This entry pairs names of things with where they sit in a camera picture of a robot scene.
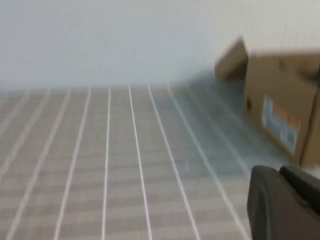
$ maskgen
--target white wall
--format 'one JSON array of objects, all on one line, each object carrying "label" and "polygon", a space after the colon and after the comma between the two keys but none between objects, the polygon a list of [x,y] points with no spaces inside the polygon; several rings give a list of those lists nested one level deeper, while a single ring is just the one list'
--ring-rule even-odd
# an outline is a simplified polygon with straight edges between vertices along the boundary
[{"label": "white wall", "polygon": [[0,2],[0,88],[182,81],[248,48],[320,47],[317,0]]}]

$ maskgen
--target floor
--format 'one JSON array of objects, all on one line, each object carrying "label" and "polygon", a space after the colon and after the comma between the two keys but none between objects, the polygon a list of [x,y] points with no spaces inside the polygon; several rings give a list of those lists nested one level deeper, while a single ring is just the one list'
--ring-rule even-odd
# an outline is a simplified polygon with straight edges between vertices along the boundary
[{"label": "floor", "polygon": [[0,239],[250,239],[251,167],[287,161],[245,118],[240,89],[2,96]]}]

